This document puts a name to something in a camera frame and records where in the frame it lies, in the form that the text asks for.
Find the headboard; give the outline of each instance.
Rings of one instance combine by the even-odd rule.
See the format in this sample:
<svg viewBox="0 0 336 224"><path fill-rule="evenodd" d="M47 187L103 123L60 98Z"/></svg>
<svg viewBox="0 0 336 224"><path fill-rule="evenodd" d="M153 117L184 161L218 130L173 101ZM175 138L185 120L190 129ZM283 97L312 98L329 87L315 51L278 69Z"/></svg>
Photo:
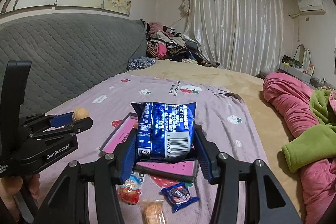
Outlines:
<svg viewBox="0 0 336 224"><path fill-rule="evenodd" d="M0 88L9 60L32 61L21 115L45 113L146 56L145 24L97 14L29 16L0 25Z"/></svg>

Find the metal screw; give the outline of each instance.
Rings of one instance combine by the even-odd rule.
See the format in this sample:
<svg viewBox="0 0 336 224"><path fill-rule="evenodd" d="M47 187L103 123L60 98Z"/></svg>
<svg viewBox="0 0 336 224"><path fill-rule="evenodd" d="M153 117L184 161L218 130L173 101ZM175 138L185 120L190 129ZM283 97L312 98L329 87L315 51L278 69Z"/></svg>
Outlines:
<svg viewBox="0 0 336 224"><path fill-rule="evenodd" d="M256 166L263 167L265 165L265 162L263 160L256 160L255 162Z"/></svg>
<svg viewBox="0 0 336 224"><path fill-rule="evenodd" d="M113 153L108 153L105 155L105 159L107 160L113 160L114 159L114 154Z"/></svg>
<svg viewBox="0 0 336 224"><path fill-rule="evenodd" d="M221 152L218 154L218 157L221 159L221 160L226 160L229 156L228 154L224 153L224 152Z"/></svg>
<svg viewBox="0 0 336 224"><path fill-rule="evenodd" d="M68 165L69 165L70 167L75 167L77 164L78 164L78 161L76 161L76 160L72 160L72 161L70 161L70 162L68 163Z"/></svg>

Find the small blue cookie package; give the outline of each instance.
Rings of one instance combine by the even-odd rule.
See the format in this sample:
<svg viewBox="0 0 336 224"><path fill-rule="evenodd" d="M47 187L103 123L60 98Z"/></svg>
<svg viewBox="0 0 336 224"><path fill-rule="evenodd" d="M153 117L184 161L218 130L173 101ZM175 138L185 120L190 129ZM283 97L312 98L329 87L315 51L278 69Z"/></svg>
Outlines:
<svg viewBox="0 0 336 224"><path fill-rule="evenodd" d="M184 182L163 188L161 194L166 196L171 203L173 213L176 213L178 210L183 209L200 199L199 197L192 198L190 196L188 187Z"/></svg>
<svg viewBox="0 0 336 224"><path fill-rule="evenodd" d="M196 103L132 103L138 115L135 161L185 160L194 141Z"/></svg>

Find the beige mattress cover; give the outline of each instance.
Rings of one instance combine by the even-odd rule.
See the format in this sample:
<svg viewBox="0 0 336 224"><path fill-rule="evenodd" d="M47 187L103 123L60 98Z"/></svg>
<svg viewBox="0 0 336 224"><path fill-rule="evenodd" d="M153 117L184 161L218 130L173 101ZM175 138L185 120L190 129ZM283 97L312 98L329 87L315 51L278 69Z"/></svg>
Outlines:
<svg viewBox="0 0 336 224"><path fill-rule="evenodd" d="M298 173L292 174L289 171L281 150L281 147L291 141L293 137L284 119L271 104L264 100L262 79L244 73L168 60L157 61L149 68L128 73L223 86L233 93L239 94L251 113L271 170L304 219L305 206L300 177Z"/></svg>

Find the air conditioner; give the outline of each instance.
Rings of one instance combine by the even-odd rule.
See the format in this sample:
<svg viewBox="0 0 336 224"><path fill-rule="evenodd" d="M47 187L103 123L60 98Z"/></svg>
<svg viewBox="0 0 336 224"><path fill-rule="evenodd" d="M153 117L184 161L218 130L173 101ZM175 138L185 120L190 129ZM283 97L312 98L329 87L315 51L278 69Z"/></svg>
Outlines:
<svg viewBox="0 0 336 224"><path fill-rule="evenodd" d="M298 2L299 10L301 12L305 12L305 14L312 13L312 14L325 14L326 9L324 7L324 3L322 0L300 0Z"/></svg>

